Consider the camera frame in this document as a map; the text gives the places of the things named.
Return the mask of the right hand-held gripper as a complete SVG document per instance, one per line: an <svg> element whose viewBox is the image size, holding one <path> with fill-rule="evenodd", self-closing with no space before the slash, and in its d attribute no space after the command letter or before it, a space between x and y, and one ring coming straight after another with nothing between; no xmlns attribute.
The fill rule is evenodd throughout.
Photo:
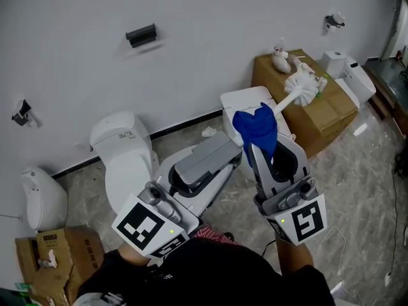
<svg viewBox="0 0 408 306"><path fill-rule="evenodd" d="M308 175L309 162L301 146L278 133L273 168L268 154L252 143L249 155L261 196L256 196L254 202L275 236L300 245L327 229L324 195L318 193L315 178ZM293 185L277 194L277 182Z"/></svg>

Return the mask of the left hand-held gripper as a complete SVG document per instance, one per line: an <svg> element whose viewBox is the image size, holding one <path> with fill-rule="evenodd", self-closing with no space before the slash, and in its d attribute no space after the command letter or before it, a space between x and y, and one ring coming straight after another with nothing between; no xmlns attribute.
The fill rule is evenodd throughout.
<svg viewBox="0 0 408 306"><path fill-rule="evenodd" d="M150 181L139 195L132 194L112 224L115 232L146 258L166 257L191 239L203 225L199 217L217 199L233 173L234 166L227 166L196 196L178 194L175 200L169 194L196 193L195 146L167 157L157 171L158 184Z"/></svg>

